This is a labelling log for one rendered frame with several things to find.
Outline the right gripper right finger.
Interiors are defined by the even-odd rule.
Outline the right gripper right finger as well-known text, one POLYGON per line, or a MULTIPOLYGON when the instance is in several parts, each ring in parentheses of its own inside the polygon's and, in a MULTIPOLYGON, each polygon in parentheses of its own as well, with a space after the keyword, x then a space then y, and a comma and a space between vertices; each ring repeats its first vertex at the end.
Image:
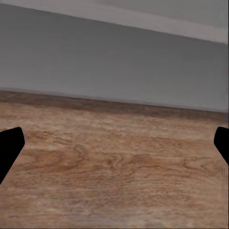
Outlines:
POLYGON ((229 129, 218 127, 215 133, 214 145, 229 165, 229 129))

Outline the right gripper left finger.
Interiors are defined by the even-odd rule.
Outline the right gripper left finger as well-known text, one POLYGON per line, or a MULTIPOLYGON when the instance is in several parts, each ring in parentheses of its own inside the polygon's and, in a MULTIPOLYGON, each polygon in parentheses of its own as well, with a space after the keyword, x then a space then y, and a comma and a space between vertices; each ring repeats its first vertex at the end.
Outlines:
POLYGON ((25 145, 20 127, 0 132, 0 184, 25 145))

